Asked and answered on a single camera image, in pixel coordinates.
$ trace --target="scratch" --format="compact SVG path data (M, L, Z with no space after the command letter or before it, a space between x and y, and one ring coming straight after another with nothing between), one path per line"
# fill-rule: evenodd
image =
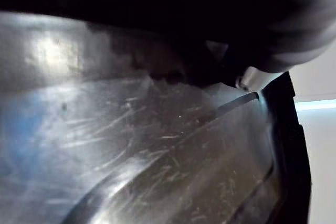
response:
M81 145L86 145L86 144L91 144L91 143L96 143L105 140L106 137L97 137L97 138L92 138L89 140L83 140L83 141L77 141L73 143L67 143L65 145L60 146L60 148L73 148Z
M186 111L188 111L188 112L192 112L192 111L200 110L201 108L202 108L202 107L194 107L194 108L186 109Z
M131 138L131 139L129 140L129 142L128 142L127 146L125 147L125 149L124 149L122 152L120 152L116 157L112 158L111 160L105 162L105 163L102 164L102 165L96 166L94 169L92 169L92 170L90 170L90 171L88 171L88 172L86 172L86 173L82 173L82 174L80 175L80 177L84 177L84 176L86 176L86 175L92 174L93 172L97 172L97 171L99 171L99 170L102 170L102 169L108 167L108 166L109 166L110 164L112 164L113 162L115 162L115 161L116 161L117 159L119 159L122 155L124 155L124 153L128 150L128 147L130 147L130 146L132 145L133 139L134 139L134 138Z
M172 157L172 160L174 161L174 163L177 167L180 167L180 164L175 157Z
M180 174L180 172L176 172L176 173L174 173L172 176L169 176L169 177L167 178L167 181L169 181L169 182L174 181L175 178L176 178L179 174Z
M114 119L114 120L113 120L111 123L109 123L108 125L106 125L106 126L100 128L100 129L98 129L97 131L93 132L93 133L91 134L91 136L95 136L95 135L97 135L97 134L99 134L99 133L104 132L105 130L107 130L107 129L109 129L109 128L114 127L118 122L120 122L120 121L123 120L124 118L127 118L127 117L129 117L129 116L131 116L131 115L134 115L134 114L136 114L137 112L142 111L142 110L144 110L144 109L146 109L146 106L143 106L143 107L141 107L141 108L139 108L139 109L137 109L137 110L129 110L129 111L123 113L120 117L118 117L117 119Z
M93 121L93 120L94 120L94 118L83 118L83 119L77 119L77 120L67 121L66 124L85 123L85 122L90 122L90 121Z
M175 135L175 136L161 136L160 138L162 139L172 139L172 138L177 138L179 137L179 135Z
M135 101L138 100L138 97L131 97L131 98L126 98L126 101L131 102L131 101Z
M61 204L74 204L76 201L68 199L49 199L46 201L46 204L49 205L61 205Z
M199 220L206 220L206 216L205 215L199 215L199 216L195 216L191 219L191 222L197 222Z

